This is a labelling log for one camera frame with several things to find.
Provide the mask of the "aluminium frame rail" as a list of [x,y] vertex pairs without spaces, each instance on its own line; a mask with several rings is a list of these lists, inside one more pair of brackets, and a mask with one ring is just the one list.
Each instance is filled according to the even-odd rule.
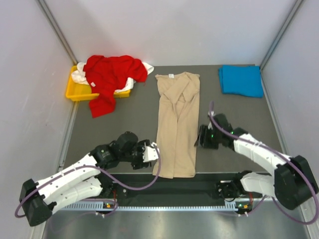
[[[106,189],[106,186],[103,186],[101,182],[97,179],[90,178],[82,182],[64,182],[64,181],[47,181],[40,180],[36,186],[40,195],[44,195],[46,200],[50,198],[57,197],[60,193],[65,193],[66,191],[73,189],[77,186],[84,186],[84,188],[98,187],[101,189]],[[267,185],[265,182],[242,182],[239,186],[233,187],[235,190],[235,195],[244,195],[249,192],[256,192],[266,196],[276,197],[281,204],[291,203],[295,201],[296,203],[303,203],[312,196],[315,196],[316,193],[313,191],[312,186],[306,184],[296,184],[295,186],[275,184],[274,189],[271,189],[271,186]]]

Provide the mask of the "beige t shirt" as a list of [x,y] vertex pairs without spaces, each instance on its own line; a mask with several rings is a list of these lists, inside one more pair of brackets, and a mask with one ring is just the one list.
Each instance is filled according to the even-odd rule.
[[153,175],[169,179],[195,176],[199,77],[189,72],[156,75],[160,95],[157,145],[161,161],[154,165]]

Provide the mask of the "white t shirt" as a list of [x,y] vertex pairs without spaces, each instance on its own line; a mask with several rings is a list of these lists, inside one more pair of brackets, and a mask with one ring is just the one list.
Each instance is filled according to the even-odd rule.
[[[77,84],[82,84],[82,85],[89,85],[85,77],[85,72],[83,71],[85,64],[86,63],[84,62],[80,62],[77,64],[77,70],[71,73],[71,78],[73,82]],[[142,64],[144,65],[148,75],[154,71],[154,66],[148,64],[147,62],[142,62]],[[126,81],[125,87],[122,89],[116,89],[115,93],[121,93],[121,92],[131,90],[134,87],[135,82],[136,81],[133,78],[129,77]]]

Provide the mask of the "yellow plastic bin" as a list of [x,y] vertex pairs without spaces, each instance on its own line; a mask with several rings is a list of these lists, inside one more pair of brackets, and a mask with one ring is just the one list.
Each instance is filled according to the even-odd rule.
[[104,99],[106,101],[115,102],[116,98],[127,98],[130,96],[131,90],[125,90],[117,93],[118,81],[113,78],[107,79],[104,72],[94,72],[91,69],[88,73],[88,85],[76,83],[73,81],[72,73],[78,70],[77,66],[71,68],[65,97],[73,102],[88,101],[94,99]]

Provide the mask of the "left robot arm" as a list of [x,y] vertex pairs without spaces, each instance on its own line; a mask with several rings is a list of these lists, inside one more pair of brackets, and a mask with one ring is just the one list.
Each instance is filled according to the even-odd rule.
[[42,180],[22,184],[19,210],[31,227],[46,222],[64,207],[92,197],[109,197],[116,179],[107,170],[128,162],[134,170],[150,167],[158,160],[157,144],[140,141],[132,132],[96,146],[76,163]]

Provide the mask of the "red t shirt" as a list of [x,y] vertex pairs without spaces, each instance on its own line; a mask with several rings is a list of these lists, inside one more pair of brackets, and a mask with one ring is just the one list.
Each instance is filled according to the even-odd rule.
[[123,89],[128,78],[145,82],[148,75],[142,61],[128,55],[119,57],[93,55],[88,58],[83,71],[92,93],[99,94],[89,102],[93,118],[115,110],[114,92]]

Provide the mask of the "folded blue t shirt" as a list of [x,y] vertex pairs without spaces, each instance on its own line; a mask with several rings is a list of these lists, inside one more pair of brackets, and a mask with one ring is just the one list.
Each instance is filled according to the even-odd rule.
[[259,66],[223,65],[218,69],[223,94],[263,98],[264,92]]

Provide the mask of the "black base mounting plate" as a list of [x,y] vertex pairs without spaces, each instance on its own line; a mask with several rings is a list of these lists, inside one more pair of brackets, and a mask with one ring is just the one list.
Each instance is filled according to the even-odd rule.
[[137,195],[153,195],[153,196],[182,196],[182,195],[207,195],[214,200],[219,199],[236,199],[240,196],[245,197],[247,193],[243,193],[232,183],[214,182],[214,181],[156,181],[150,187],[142,190],[132,190],[125,188],[119,184],[110,184],[107,189],[101,193],[102,197],[128,198],[137,197]]

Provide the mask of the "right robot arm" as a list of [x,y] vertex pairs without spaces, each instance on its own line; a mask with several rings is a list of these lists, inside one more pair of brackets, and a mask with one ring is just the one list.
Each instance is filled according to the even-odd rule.
[[304,157],[273,150],[246,130],[233,128],[224,114],[214,115],[208,125],[202,124],[195,142],[195,146],[207,149],[218,149],[220,145],[249,158],[268,172],[268,175],[249,170],[238,173],[232,185],[238,197],[256,192],[274,197],[286,209],[293,210],[319,192]]

